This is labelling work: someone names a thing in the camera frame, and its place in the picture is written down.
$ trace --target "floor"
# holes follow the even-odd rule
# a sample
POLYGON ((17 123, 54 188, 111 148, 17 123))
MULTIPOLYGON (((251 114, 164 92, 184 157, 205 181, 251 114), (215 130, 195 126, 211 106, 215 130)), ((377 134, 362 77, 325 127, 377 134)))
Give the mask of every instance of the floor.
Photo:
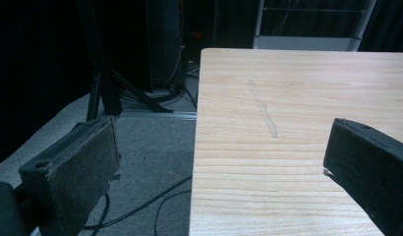
MULTIPOLYGON (((193 98, 197 96, 198 84, 195 76, 186 79, 186 88, 193 98)), ((165 102, 165 107, 175 111, 195 112, 191 98, 186 93, 182 96, 184 98, 174 103, 165 105, 168 103, 165 102)), ((87 105, 88 95, 69 104, 38 130, 0 164, 0 181, 18 186, 21 183, 18 168, 61 139, 78 122, 84 122, 87 105)), ((116 122, 118 146, 122 154, 118 171, 121 178, 111 183, 108 192, 110 208, 104 222, 141 206, 193 172, 195 119, 182 119, 179 116, 151 117, 148 112, 126 110, 116 122)), ((97 235, 188 235, 191 186, 192 181, 186 181, 126 219, 101 228, 97 235)), ((90 214, 87 225, 94 225, 98 221, 104 207, 105 199, 102 197, 90 214)), ((90 234, 89 230, 80 233, 90 234)))

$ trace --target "wooden table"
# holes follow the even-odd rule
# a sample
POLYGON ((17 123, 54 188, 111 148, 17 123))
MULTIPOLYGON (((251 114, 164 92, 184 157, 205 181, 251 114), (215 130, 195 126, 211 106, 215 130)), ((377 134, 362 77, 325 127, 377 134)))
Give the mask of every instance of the wooden table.
POLYGON ((381 235, 323 175, 334 118, 403 142, 403 54, 206 49, 191 235, 381 235))

